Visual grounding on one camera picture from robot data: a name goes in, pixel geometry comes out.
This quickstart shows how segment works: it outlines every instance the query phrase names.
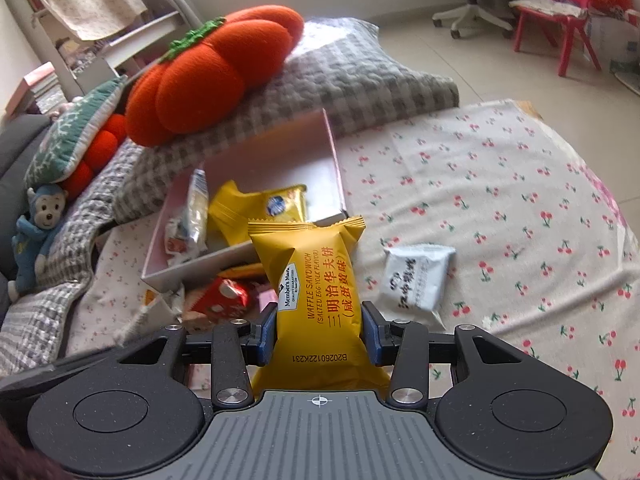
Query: black circular motor cover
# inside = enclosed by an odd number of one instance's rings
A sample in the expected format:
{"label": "black circular motor cover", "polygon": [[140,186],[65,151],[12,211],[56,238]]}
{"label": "black circular motor cover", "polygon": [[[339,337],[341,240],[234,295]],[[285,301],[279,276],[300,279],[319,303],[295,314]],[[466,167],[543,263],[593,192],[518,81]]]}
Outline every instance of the black circular motor cover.
{"label": "black circular motor cover", "polygon": [[593,390],[476,329],[456,329],[459,383],[438,430],[459,455],[515,478],[558,478],[597,464],[612,417]]}
{"label": "black circular motor cover", "polygon": [[169,376],[184,341],[172,337],[157,363],[110,359],[43,394],[27,420],[33,446],[68,471],[100,477],[142,472],[183,450],[204,415],[194,393]]}

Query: office chair base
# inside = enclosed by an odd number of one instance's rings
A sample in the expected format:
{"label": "office chair base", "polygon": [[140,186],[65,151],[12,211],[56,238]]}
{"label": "office chair base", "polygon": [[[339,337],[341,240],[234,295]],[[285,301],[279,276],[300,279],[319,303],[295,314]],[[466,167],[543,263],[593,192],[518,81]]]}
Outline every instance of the office chair base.
{"label": "office chair base", "polygon": [[433,25],[435,27],[441,27],[442,20],[455,19],[455,21],[451,25],[451,36],[455,39],[460,37],[460,28],[465,27],[465,25],[470,24],[470,22],[476,20],[477,18],[481,18],[488,23],[497,25],[498,27],[505,30],[509,35],[511,35],[511,33],[513,32],[513,26],[511,25],[511,23],[492,15],[487,10],[484,10],[482,7],[475,4],[466,4],[462,7],[458,7],[457,9],[445,10],[444,12],[436,12],[432,16]]}

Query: open box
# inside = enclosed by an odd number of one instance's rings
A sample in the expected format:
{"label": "open box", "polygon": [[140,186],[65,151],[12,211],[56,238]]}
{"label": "open box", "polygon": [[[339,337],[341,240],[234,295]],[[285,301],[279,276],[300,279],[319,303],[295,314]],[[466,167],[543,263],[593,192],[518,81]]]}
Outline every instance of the open box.
{"label": "open box", "polygon": [[[347,218],[334,139],[324,110],[304,114],[234,144],[200,167],[206,174],[209,199],[227,180],[235,180],[242,192],[305,184],[309,222],[327,226]],[[168,265],[164,226],[185,205],[193,169],[183,171],[172,183],[146,254],[142,280],[159,292],[176,290],[181,282],[199,286],[220,270],[258,261],[252,243],[245,242]]]}

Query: child's chair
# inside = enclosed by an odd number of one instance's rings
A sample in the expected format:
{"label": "child's chair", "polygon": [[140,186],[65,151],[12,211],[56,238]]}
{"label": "child's chair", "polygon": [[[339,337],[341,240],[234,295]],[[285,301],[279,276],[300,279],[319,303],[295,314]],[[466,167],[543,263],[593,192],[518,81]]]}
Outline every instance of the child's chair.
{"label": "child's chair", "polygon": [[[589,0],[569,0],[575,5],[580,6],[583,9],[586,9],[588,6]],[[516,52],[520,51],[520,43],[522,42],[522,33],[524,31],[524,24],[527,21],[529,16],[532,16],[542,28],[544,35],[548,39],[549,43],[552,46],[558,46],[556,42],[556,38],[553,37],[551,31],[546,27],[545,21],[547,22],[556,22],[560,23],[564,26],[564,39],[562,40],[562,54],[560,58],[560,67],[558,68],[558,75],[560,77],[564,77],[566,75],[566,69],[569,65],[569,57],[571,56],[571,49],[574,44],[574,30],[577,29],[580,33],[580,37],[584,41],[584,45],[587,47],[589,54],[591,56],[591,60],[595,65],[597,70],[602,70],[600,67],[600,63],[598,62],[598,57],[596,53],[593,51],[593,47],[591,46],[591,41],[584,33],[584,25],[587,22],[587,18],[576,18],[575,16],[549,16],[548,14],[544,14],[542,12],[538,12],[532,9],[526,9],[524,7],[517,7],[520,10],[520,21],[518,22],[518,28],[516,30],[516,40],[513,45],[513,49]]]}

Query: green pillow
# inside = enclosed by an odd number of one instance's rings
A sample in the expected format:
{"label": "green pillow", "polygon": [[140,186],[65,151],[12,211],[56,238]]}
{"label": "green pillow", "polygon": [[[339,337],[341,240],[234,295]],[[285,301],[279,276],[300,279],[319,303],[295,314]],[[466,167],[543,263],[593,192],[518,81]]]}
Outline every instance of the green pillow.
{"label": "green pillow", "polygon": [[126,76],[91,90],[54,122],[24,176],[25,187],[62,182],[76,169],[94,137],[113,114]]}

